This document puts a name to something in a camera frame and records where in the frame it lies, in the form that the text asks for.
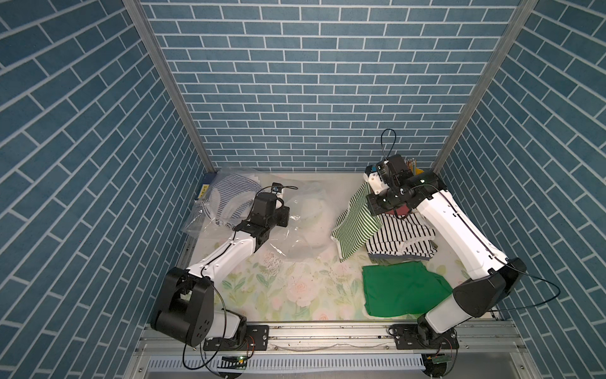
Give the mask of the bright green garment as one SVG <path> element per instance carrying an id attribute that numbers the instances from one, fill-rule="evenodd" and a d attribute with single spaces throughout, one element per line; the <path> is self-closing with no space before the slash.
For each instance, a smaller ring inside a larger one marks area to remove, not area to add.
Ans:
<path id="1" fill-rule="evenodd" d="M 365 310 L 371 317 L 424 314 L 452 294 L 448 281 L 421 262 L 365 266 L 362 281 Z"/>

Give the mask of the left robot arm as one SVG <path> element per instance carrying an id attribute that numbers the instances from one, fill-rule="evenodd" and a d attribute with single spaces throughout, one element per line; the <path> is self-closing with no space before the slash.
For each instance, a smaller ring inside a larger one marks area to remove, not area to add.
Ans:
<path id="1" fill-rule="evenodd" d="M 152 329 L 190 347 L 205 340 L 219 340 L 228 348 L 244 343 L 246 317 L 215 310 L 217 286 L 268 241 L 274 227 L 288 226 L 285 189 L 280 183 L 261 189 L 249 216 L 234 227 L 225 243 L 200 262 L 167 273 L 151 313 Z"/>

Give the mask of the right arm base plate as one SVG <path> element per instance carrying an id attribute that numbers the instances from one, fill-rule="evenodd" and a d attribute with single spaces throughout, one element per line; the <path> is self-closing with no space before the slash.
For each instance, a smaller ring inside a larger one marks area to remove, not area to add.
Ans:
<path id="1" fill-rule="evenodd" d="M 455 350 L 459 341 L 454 328 L 445 333 L 434 333 L 429 327 L 414 324 L 394 324 L 388 327 L 388 335 L 395 340 L 398 350 Z"/>

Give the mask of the striped black white garment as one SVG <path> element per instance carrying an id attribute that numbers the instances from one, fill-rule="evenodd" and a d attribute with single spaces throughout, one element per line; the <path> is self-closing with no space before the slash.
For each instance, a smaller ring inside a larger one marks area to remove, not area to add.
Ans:
<path id="1" fill-rule="evenodd" d="M 382 227 L 366 243 L 370 255 L 430 260 L 437 252 L 437 233 L 418 213 L 403 220 L 395 215 L 379 215 Z"/>

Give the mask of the green white striped garment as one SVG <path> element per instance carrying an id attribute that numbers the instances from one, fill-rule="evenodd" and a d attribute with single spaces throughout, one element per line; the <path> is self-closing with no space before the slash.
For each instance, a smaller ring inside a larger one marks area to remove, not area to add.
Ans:
<path id="1" fill-rule="evenodd" d="M 341 262 L 349 259 L 383 227 L 380 217 L 373 216 L 368 209 L 369 194 L 370 186 L 363 183 L 349 200 L 347 209 L 337 218 L 331 232 Z"/>

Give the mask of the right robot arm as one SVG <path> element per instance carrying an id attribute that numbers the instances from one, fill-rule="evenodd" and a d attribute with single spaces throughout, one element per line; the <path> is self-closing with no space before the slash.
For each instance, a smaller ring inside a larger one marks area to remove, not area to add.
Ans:
<path id="1" fill-rule="evenodd" d="M 433 349 L 443 340 L 458 347 L 455 327 L 489 312 L 510 295 L 526 273 L 519 258 L 508 259 L 456 204 L 442 179 L 433 171 L 415 175 L 399 154 L 365 169 L 371 192 L 367 208 L 374 216 L 406 206 L 418 211 L 444 238 L 461 260 L 469 279 L 455 287 L 440 304 L 418 318 L 415 331 L 399 337 L 399 344 Z"/>

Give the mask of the clear vacuum bag with valve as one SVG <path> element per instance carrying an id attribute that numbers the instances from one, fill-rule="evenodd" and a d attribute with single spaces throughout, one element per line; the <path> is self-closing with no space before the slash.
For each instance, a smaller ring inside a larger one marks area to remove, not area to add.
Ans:
<path id="1" fill-rule="evenodd" d="M 330 182 L 299 182 L 282 191 L 290 208 L 287 227 L 272 230 L 265 247 L 278 257 L 299 262 L 320 256 L 336 246 L 331 237 L 342 211 Z"/>

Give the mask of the clear bag with striped clothes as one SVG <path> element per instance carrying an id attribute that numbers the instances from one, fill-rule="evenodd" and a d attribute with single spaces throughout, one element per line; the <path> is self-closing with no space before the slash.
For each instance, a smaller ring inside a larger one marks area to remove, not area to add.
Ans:
<path id="1" fill-rule="evenodd" d="M 244 167 L 218 171 L 205 199 L 195 201 L 181 231 L 197 237 L 208 224 L 233 228 L 249 213 L 261 190 L 260 173 Z"/>

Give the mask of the red garment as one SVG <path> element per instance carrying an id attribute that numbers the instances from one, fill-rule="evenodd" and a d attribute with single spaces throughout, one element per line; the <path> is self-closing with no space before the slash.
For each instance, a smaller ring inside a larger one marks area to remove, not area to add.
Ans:
<path id="1" fill-rule="evenodd" d="M 408 216 L 410 214 L 410 208 L 407 205 L 402 205 L 394 210 L 394 214 L 397 216 Z"/>

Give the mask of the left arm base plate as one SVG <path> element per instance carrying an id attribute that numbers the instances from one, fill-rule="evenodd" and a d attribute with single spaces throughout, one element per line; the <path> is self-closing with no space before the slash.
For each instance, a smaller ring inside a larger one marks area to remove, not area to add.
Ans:
<path id="1" fill-rule="evenodd" d="M 246 325 L 240 327 L 232 338 L 222 339 L 221 336 L 206 339 L 203 349 L 206 352 L 244 352 L 246 350 L 266 351 L 269 338 L 268 325 Z"/>

